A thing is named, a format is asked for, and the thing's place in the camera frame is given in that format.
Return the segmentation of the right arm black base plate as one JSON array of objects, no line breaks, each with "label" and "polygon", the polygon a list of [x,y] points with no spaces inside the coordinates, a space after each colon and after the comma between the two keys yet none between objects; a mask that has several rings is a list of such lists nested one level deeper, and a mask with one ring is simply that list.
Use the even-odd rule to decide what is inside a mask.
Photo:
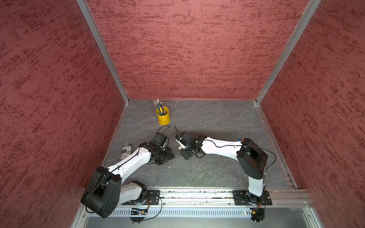
[{"label": "right arm black base plate", "polygon": [[271,196],[264,190],[261,196],[256,196],[249,191],[233,191],[233,200],[236,206],[272,206]]}]

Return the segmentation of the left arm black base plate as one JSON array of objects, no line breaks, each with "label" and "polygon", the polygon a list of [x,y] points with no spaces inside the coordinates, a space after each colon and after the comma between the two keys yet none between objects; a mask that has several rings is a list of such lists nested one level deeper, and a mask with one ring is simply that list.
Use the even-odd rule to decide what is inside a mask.
[{"label": "left arm black base plate", "polygon": [[144,190],[140,196],[133,201],[133,205],[148,206],[158,205],[160,202],[160,191],[159,190]]}]

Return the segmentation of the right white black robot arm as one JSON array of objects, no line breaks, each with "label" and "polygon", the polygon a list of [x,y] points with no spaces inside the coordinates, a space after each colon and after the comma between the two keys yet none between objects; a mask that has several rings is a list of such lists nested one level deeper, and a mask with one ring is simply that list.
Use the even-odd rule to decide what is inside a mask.
[{"label": "right white black robot arm", "polygon": [[195,138],[186,132],[177,135],[180,154],[188,160],[195,155],[202,158],[207,154],[228,157],[237,161],[249,177],[247,198],[251,204],[258,204],[264,195],[264,176],[267,170],[268,150],[259,147],[249,138],[241,141],[223,141],[206,136]]}]

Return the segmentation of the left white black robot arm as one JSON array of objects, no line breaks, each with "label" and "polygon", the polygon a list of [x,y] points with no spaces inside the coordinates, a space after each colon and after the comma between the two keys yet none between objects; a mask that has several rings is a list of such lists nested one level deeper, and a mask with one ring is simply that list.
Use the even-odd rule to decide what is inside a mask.
[{"label": "left white black robot arm", "polygon": [[122,161],[108,168],[98,167],[81,197],[81,204],[87,212],[94,212],[105,219],[119,204],[145,200],[145,185],[138,181],[124,185],[124,181],[145,164],[162,165],[174,158],[171,148],[162,149],[144,142]]}]

